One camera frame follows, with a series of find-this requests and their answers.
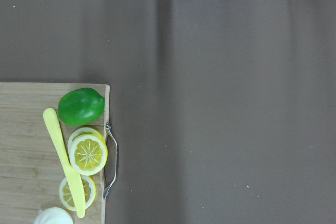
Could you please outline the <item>front lemon slice stack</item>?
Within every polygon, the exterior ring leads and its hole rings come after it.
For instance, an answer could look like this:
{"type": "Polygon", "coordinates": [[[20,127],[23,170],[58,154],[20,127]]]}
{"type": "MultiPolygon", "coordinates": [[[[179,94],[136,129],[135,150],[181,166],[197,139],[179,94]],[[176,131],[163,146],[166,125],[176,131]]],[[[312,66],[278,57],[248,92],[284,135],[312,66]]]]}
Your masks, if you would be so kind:
{"type": "Polygon", "coordinates": [[[108,151],[103,136],[90,127],[75,130],[68,139],[67,149],[71,165],[82,175],[99,173],[107,162],[108,151]]]}

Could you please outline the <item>green lime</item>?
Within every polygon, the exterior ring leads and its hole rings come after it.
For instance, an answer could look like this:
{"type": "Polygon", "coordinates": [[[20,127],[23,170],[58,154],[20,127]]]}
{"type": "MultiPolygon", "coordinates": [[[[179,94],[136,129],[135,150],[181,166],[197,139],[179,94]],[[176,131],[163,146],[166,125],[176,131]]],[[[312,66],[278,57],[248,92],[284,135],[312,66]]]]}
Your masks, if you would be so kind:
{"type": "Polygon", "coordinates": [[[66,125],[88,124],[104,112],[105,98],[93,88],[80,88],[65,94],[58,103],[58,117],[66,125]]]}

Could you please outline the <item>yellow plastic knife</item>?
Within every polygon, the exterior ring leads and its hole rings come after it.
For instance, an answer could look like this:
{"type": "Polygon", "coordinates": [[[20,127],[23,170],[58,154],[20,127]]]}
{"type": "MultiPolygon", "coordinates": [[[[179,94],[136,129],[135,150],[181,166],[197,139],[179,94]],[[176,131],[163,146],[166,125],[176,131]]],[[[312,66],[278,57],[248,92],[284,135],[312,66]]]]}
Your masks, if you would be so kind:
{"type": "Polygon", "coordinates": [[[56,111],[53,108],[45,109],[43,119],[64,170],[77,216],[83,218],[86,214],[86,201],[82,179],[80,174],[70,165],[56,111]]]}

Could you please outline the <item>lemon slice under knife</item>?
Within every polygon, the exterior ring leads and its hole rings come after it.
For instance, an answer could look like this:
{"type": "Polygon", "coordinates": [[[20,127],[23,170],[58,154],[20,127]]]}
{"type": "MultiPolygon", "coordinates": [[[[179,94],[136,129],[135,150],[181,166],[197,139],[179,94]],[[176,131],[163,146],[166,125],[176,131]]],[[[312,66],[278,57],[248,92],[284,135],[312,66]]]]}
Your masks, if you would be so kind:
{"type": "MultiPolygon", "coordinates": [[[[81,180],[85,193],[85,201],[87,209],[91,206],[96,197],[96,185],[90,176],[81,175],[81,180]]],[[[76,211],[75,204],[66,178],[64,178],[59,185],[59,198],[62,205],[66,209],[70,211],[76,211]]]]}

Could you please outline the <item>wooden cutting board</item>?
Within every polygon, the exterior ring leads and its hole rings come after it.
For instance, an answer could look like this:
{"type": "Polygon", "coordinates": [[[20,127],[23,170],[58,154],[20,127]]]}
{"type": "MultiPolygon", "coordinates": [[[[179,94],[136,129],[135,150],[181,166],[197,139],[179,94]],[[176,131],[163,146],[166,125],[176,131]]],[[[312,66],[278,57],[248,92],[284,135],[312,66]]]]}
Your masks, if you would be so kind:
{"type": "Polygon", "coordinates": [[[61,163],[43,120],[81,83],[1,83],[1,223],[33,223],[41,210],[62,207],[61,163]]]}

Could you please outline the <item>white garlic bulb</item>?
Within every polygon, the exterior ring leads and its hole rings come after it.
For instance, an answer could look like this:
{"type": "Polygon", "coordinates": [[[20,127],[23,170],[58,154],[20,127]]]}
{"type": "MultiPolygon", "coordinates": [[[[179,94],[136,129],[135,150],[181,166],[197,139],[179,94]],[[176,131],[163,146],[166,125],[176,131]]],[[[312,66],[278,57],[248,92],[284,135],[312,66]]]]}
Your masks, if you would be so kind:
{"type": "Polygon", "coordinates": [[[51,207],[38,212],[33,224],[73,224],[73,219],[64,209],[51,207]]]}

